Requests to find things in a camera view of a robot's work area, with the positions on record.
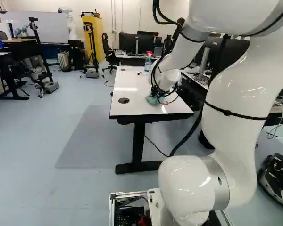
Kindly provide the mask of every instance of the yellow panel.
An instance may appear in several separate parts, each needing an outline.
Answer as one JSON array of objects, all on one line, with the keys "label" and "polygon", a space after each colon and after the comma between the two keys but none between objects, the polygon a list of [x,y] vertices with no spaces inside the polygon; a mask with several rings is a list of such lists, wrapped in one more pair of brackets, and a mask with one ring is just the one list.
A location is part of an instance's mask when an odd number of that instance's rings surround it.
[{"label": "yellow panel", "polygon": [[[93,32],[94,32],[94,43],[95,43],[95,50],[96,50],[96,58],[98,62],[101,62],[105,59],[105,53],[102,44],[102,34],[103,34],[103,26],[102,26],[102,19],[99,19],[94,16],[83,16],[83,22],[91,22],[93,24]],[[86,49],[88,57],[91,54],[91,46],[89,40],[89,33],[85,32],[85,39],[86,39]]]}]

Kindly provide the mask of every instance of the white wall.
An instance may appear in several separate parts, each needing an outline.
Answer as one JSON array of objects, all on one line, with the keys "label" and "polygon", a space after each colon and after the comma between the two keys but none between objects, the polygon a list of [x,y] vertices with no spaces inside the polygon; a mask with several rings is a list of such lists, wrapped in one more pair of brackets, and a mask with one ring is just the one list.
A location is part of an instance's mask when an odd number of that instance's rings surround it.
[{"label": "white wall", "polygon": [[[56,12],[59,7],[70,7],[74,12],[74,21],[77,25],[79,38],[84,40],[83,23],[80,18],[82,11],[94,11],[102,15],[103,30],[108,34],[110,43],[113,40],[111,0],[4,0],[8,10],[11,11],[47,11]],[[161,0],[162,12],[169,18],[177,20],[180,17],[186,18],[188,15],[189,0]],[[112,10],[116,9],[117,33],[121,32],[121,2],[122,0],[112,0]],[[152,15],[152,0],[123,0],[123,31],[126,33],[136,33],[138,30],[159,32],[159,35],[166,37],[173,34],[174,25],[158,25]]]}]

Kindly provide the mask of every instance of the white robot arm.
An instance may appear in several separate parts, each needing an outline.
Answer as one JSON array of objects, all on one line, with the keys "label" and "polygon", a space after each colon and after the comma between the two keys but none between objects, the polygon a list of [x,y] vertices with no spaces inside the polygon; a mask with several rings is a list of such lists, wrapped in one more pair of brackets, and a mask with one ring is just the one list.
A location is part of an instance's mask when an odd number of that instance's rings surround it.
[{"label": "white robot arm", "polygon": [[[181,226],[202,225],[210,210],[251,200],[257,187],[256,140],[283,87],[283,0],[190,2],[183,34],[201,41],[211,31],[251,36],[251,43],[208,89],[201,125],[214,153],[171,157],[159,168],[161,195]],[[177,82],[176,69],[187,66],[202,44],[179,36],[153,73],[162,90]]]},{"label": "white robot arm", "polygon": [[74,18],[72,15],[72,9],[71,8],[65,8],[61,7],[58,8],[58,13],[65,13],[68,21],[68,31],[69,31],[69,39],[70,40],[78,40],[77,33],[75,30],[75,23]]}]

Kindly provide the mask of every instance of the black desk leg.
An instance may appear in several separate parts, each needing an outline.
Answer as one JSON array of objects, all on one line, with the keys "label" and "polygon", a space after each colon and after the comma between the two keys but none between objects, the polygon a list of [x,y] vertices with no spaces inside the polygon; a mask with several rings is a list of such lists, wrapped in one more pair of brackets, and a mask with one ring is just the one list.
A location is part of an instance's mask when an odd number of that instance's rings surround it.
[{"label": "black desk leg", "polygon": [[[0,62],[1,77],[5,80],[8,85],[8,90],[0,94],[1,100],[28,100],[29,97],[21,97],[17,93],[18,86],[16,85],[12,75],[10,74],[9,68],[3,62]],[[8,93],[12,93],[12,97],[7,97]]]},{"label": "black desk leg", "polygon": [[159,169],[162,161],[142,161],[145,126],[145,123],[134,124],[132,162],[116,165],[116,174],[155,171]]}]

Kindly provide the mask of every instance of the whiteboard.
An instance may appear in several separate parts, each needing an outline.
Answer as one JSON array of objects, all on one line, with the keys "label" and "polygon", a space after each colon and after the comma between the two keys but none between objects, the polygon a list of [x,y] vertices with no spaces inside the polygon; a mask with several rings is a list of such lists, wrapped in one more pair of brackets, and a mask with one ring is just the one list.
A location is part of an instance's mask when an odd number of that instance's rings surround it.
[{"label": "whiteboard", "polygon": [[[6,12],[0,13],[2,23],[11,22],[13,32],[15,29],[22,28],[24,25],[29,25],[29,17],[36,17],[38,26],[37,32],[41,42],[52,43],[68,43],[69,32],[67,27],[67,18],[64,13],[58,12]],[[29,36],[34,36],[34,32],[30,27],[27,28]]]}]

